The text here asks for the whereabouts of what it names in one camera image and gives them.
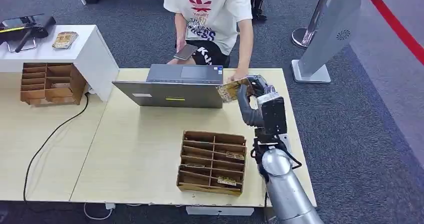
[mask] hand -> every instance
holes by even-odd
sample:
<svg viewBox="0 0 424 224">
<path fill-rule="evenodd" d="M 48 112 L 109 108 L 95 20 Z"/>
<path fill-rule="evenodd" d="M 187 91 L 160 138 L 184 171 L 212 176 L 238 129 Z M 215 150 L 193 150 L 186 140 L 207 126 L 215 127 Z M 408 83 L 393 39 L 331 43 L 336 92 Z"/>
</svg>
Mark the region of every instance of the hand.
<svg viewBox="0 0 424 224">
<path fill-rule="evenodd" d="M 176 52 L 179 52 L 183 47 L 187 45 L 187 42 L 185 39 L 176 40 Z"/>
<path fill-rule="evenodd" d="M 228 78 L 228 82 L 234 82 L 240 79 L 243 79 L 245 76 L 247 76 L 249 74 L 248 69 L 244 69 L 244 68 L 237 68 L 235 70 L 234 75 L 230 76 Z"/>
</svg>

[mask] cardboard box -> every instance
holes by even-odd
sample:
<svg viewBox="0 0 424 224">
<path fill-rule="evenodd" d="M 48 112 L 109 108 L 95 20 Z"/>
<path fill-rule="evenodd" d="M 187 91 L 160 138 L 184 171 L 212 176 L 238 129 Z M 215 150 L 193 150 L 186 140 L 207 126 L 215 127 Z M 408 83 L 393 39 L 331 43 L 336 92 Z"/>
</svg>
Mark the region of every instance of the cardboard box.
<svg viewBox="0 0 424 224">
<path fill-rule="evenodd" d="M 73 63 L 24 63 L 20 101 L 79 105 L 86 83 Z"/>
<path fill-rule="evenodd" d="M 239 196 L 246 168 L 241 135 L 184 131 L 176 185 L 191 190 Z"/>
</svg>

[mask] red stripe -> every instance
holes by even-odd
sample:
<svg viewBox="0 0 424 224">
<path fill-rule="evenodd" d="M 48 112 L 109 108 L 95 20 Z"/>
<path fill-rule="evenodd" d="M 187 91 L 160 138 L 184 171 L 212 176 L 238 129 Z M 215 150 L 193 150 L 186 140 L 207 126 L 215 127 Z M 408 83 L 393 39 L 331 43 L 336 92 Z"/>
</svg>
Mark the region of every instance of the red stripe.
<svg viewBox="0 0 424 224">
<path fill-rule="evenodd" d="M 375 8 L 380 12 L 385 21 L 389 24 L 391 29 L 396 33 L 405 46 L 412 52 L 412 54 L 424 66 L 424 47 L 421 46 L 417 40 L 405 29 L 402 23 L 396 18 L 395 15 L 386 6 L 383 0 L 371 0 Z"/>
</svg>

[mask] table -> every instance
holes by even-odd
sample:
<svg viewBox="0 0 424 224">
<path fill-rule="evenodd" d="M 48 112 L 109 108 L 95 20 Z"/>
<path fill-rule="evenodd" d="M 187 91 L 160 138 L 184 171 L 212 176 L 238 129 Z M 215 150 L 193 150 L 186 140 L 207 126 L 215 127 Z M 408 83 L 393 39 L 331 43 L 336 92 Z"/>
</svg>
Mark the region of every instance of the table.
<svg viewBox="0 0 424 224">
<path fill-rule="evenodd" d="M 121 69 L 117 80 L 144 81 L 147 68 Z M 224 70 L 224 78 L 233 69 Z M 289 93 L 281 69 L 250 69 L 284 97 L 293 155 L 303 163 L 294 172 L 316 206 Z M 254 130 L 243 123 L 237 102 L 223 109 L 138 106 L 113 88 L 72 194 L 72 202 L 153 205 L 263 207 L 265 184 L 252 158 L 246 160 L 240 197 L 180 191 L 176 186 L 184 130 L 245 136 L 252 149 Z"/>
<path fill-rule="evenodd" d="M 20 72 L 0 72 L 0 200 L 22 201 L 28 164 L 50 133 L 86 104 L 33 107 L 20 102 Z M 86 111 L 64 125 L 32 163 L 26 198 L 69 201 L 106 102 L 89 96 Z"/>
<path fill-rule="evenodd" d="M 77 32 L 68 49 L 54 49 L 60 32 Z M 34 50 L 10 53 L 0 45 L 0 72 L 22 72 L 24 63 L 73 63 L 102 101 L 107 101 L 119 67 L 96 25 L 55 25 L 48 37 L 37 39 Z"/>
</svg>

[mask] stanchion post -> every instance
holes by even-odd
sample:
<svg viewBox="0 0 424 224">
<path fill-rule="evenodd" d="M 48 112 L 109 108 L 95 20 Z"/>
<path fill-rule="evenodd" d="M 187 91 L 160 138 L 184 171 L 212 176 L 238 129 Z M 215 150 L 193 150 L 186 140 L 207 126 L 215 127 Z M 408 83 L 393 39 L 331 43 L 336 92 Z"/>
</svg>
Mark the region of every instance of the stanchion post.
<svg viewBox="0 0 424 224">
<path fill-rule="evenodd" d="M 312 38 L 314 38 L 318 20 L 320 19 L 321 13 L 326 6 L 327 1 L 328 0 L 318 0 L 318 4 L 315 7 L 312 19 L 310 20 L 307 28 L 297 28 L 291 33 L 291 41 L 294 45 L 303 49 L 308 48 L 309 43 L 311 42 Z"/>
</svg>

